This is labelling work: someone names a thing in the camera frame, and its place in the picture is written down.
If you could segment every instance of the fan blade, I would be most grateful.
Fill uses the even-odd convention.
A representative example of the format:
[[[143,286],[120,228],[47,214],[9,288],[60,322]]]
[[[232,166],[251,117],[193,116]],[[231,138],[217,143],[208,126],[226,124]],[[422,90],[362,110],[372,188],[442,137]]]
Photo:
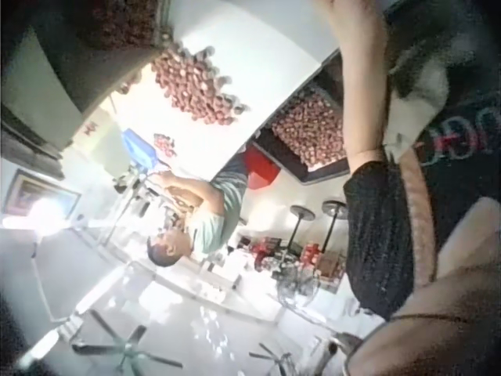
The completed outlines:
[[[165,359],[165,358],[162,358],[160,356],[155,356],[155,355],[152,355],[152,354],[147,353],[147,352],[140,352],[139,355],[145,356],[146,358],[153,360],[155,362],[158,362],[158,363],[167,364],[168,366],[173,366],[173,367],[177,367],[177,368],[183,367],[182,363],[176,362],[175,360]]]
[[[280,376],[287,376],[287,372],[285,371],[285,367],[281,363],[278,363],[278,366],[279,366]]]
[[[120,354],[123,349],[119,346],[83,345],[74,343],[71,348],[78,355],[111,355]]]
[[[272,358],[269,355],[256,354],[255,352],[249,352],[249,356],[258,359],[275,360],[275,358]]]
[[[134,376],[144,376],[144,373],[139,368],[139,364],[135,359],[131,359],[131,369]]]
[[[118,334],[112,329],[110,325],[103,319],[101,315],[98,314],[98,312],[95,309],[90,310],[90,314],[92,317],[94,317],[94,320],[97,321],[97,323],[110,335],[110,337],[117,343],[121,342],[121,338],[118,336]]]
[[[259,345],[261,346],[261,348],[263,350],[265,350],[269,355],[271,355],[273,357],[273,359],[279,359],[278,356],[276,356],[272,350],[270,350],[268,347],[266,347],[265,345],[263,345],[262,343],[259,343]]]
[[[146,327],[144,325],[139,325],[132,334],[129,336],[127,342],[131,345],[137,345],[141,341],[142,336],[146,333]]]

